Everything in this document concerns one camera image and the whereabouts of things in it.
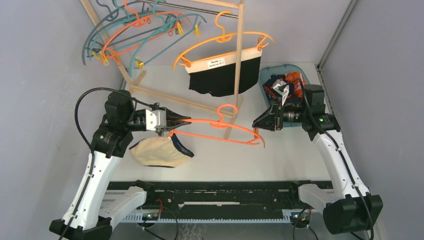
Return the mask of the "orange hanger with clips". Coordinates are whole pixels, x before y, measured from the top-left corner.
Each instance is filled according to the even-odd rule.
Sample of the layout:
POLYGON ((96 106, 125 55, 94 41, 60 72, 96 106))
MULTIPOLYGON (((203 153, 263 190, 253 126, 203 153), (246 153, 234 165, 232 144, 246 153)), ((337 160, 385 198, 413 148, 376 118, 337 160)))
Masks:
POLYGON ((236 125, 234 123, 225 122, 224 119, 224 113, 222 112, 223 108, 231 108, 234 110, 234 112, 237 114, 239 112, 239 108, 230 103, 225 103, 220 105, 216 110, 216 114, 219 116, 219 120, 213 120, 213 119, 204 119, 204 118, 181 118, 180 120, 183 123, 188 124, 207 124, 213 129, 217 130, 227 130, 227 129, 236 129, 245 133, 248 133, 252 135, 252 139, 250 140, 233 140, 229 138, 222 138, 222 137, 216 137, 216 136, 210 136, 210 135, 204 135, 204 134, 197 134, 197 133, 190 133, 190 132, 184 132, 177 129, 173 129, 169 131, 169 137, 173 137, 174 135, 183 135, 183 136, 189 136, 189 137, 195 137, 195 138, 202 138, 202 139, 209 139, 209 140, 215 140, 215 141, 221 141, 221 142, 227 142, 227 143, 235 143, 235 144, 241 144, 241 145, 248 145, 248 146, 258 146, 262 144, 262 146, 265 148, 266 142, 264 138, 259 134, 258 130, 255 129, 248 129, 240 125, 236 125))

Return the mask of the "beige underwear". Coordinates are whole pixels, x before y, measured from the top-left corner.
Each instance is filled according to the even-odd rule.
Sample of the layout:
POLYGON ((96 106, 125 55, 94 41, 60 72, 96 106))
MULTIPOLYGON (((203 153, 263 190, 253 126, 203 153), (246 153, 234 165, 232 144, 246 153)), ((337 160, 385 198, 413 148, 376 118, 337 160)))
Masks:
POLYGON ((176 168, 195 156, 175 134, 142 139, 128 150, 131 157, 145 167, 176 168))

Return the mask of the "navy orange-trimmed underwear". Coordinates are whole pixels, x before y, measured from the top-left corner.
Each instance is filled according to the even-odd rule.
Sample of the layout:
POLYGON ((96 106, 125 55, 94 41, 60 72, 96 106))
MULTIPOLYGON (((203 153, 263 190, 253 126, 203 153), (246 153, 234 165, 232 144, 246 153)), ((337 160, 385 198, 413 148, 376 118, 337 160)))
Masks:
POLYGON ((281 98, 281 95, 272 89, 272 86, 276 80, 287 82, 285 74, 272 74, 270 78, 262 85, 262 89, 264 90, 268 101, 271 101, 274 98, 281 98))

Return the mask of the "yellow hanger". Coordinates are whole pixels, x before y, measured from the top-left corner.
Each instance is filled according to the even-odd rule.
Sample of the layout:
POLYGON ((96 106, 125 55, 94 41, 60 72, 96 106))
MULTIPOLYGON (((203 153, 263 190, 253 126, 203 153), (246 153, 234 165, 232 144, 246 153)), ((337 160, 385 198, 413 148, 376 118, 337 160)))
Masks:
POLYGON ((244 52, 253 52, 254 56, 261 56, 262 55, 262 50, 263 48, 265 48, 268 44, 265 42, 267 39, 269 39, 270 41, 272 41, 273 43, 275 43, 275 40, 268 34, 264 33, 264 32, 259 32, 259 31, 242 31, 242 14, 240 13, 238 15, 238 27, 237 27, 237 32, 232 32, 232 33, 227 33, 226 29, 224 26, 220 25, 218 23, 218 19, 219 17, 223 16, 223 15, 230 15, 231 12, 228 10, 225 11, 221 11, 219 12, 216 17, 215 17, 215 25, 222 29, 222 34, 206 39, 204 41, 201 41, 189 48, 187 48, 185 51, 181 52, 179 54, 179 56, 175 59, 173 65, 172 65, 172 70, 174 70, 176 68, 177 65, 181 65, 181 66, 185 66, 186 70, 188 73, 194 73, 196 71, 202 71, 204 68, 203 66, 206 66, 207 69, 212 69, 212 68, 216 68, 216 67, 222 67, 224 65, 224 63, 227 64, 240 64, 242 61, 247 59, 247 55, 244 54, 244 52), (242 43, 243 43, 243 36, 245 35, 257 35, 258 36, 258 41, 255 47, 251 47, 251 48, 246 48, 243 49, 242 47, 242 43), (218 55, 213 55, 213 56, 209 56, 206 58, 202 58, 202 59, 198 59, 195 61, 191 61, 186 57, 186 54, 191 51, 194 50, 197 47, 200 47, 201 45, 204 45, 206 43, 209 42, 217 42, 217 43, 226 43, 230 40, 233 39, 233 37, 237 37, 237 43, 236 43, 236 50, 235 51, 231 51, 231 52, 227 52, 227 53, 222 53, 222 54, 218 54, 218 55))

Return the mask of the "black white-banded underwear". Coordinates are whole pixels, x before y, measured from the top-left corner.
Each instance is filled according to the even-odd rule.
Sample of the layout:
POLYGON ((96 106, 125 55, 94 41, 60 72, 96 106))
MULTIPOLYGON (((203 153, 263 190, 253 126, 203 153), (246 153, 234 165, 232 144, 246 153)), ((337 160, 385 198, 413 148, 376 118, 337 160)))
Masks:
MULTIPOLYGON (((262 51, 256 47, 241 52, 238 92, 252 88, 258 82, 262 51)), ((189 89, 213 97, 231 96, 235 92, 236 53, 198 60, 185 67, 189 89)))

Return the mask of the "teal hanger with clips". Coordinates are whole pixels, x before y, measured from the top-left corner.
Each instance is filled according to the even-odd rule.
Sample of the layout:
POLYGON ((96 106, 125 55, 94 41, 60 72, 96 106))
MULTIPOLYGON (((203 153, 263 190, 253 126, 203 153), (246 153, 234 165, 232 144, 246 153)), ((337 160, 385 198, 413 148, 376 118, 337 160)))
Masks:
POLYGON ((188 14, 182 14, 181 12, 174 12, 174 11, 163 11, 158 12, 156 10, 156 5, 158 4, 166 4, 167 2, 165 0, 156 0, 152 5, 152 11, 151 14, 146 15, 142 18, 139 18, 135 21, 136 24, 139 24, 142 22, 142 20, 148 20, 150 17, 154 17, 157 19, 161 19, 163 25, 156 28, 149 36, 139 40, 137 42, 137 45, 135 46, 134 54, 131 57, 131 60, 129 62, 129 70, 128 74, 129 76, 132 76, 132 72, 134 69, 140 69, 142 70, 145 65, 150 63, 152 60, 163 54, 165 51, 167 51, 169 48, 171 48, 173 45, 187 37, 189 34, 193 33, 196 36, 200 36, 200 30, 199 26, 202 25, 202 23, 207 23, 207 20, 200 14, 194 12, 194 13, 188 13, 188 14), (139 52, 144 48, 146 44, 151 42, 152 40, 155 40, 159 37, 176 34, 178 36, 175 41, 171 42, 170 44, 166 46, 161 47, 161 51, 159 51, 156 55, 152 56, 150 59, 144 61, 138 58, 139 52))

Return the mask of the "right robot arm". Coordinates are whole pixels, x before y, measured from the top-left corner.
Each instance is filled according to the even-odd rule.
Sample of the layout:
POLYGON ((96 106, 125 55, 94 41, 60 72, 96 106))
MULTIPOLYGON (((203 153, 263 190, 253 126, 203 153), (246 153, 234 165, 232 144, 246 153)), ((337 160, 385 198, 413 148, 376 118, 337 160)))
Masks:
POLYGON ((301 184, 289 194, 289 203, 295 208, 307 204, 317 210, 333 235, 368 232, 374 239, 374 225, 384 205, 382 198, 373 195, 357 173, 341 127, 326 111, 323 87, 304 84, 298 77, 291 81, 278 79, 263 88, 270 98, 269 107, 253 121, 254 129, 279 131, 285 123, 300 123, 319 151, 332 183, 332 193, 314 183, 301 184))

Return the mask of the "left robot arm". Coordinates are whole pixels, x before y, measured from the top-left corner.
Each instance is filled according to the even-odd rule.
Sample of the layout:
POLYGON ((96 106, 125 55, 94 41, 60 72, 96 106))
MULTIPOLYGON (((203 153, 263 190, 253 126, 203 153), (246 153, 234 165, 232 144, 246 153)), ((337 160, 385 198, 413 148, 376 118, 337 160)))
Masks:
POLYGON ((149 209, 155 205, 154 186, 137 180, 121 197, 101 209, 111 177, 133 140, 133 132, 161 134, 189 124, 187 116, 158 103, 147 103, 144 109, 137 110, 138 103, 127 90, 109 89, 105 114, 92 139, 86 142, 90 153, 75 197, 63 217, 53 220, 49 226, 60 239, 108 240, 130 212, 141 206, 149 209))

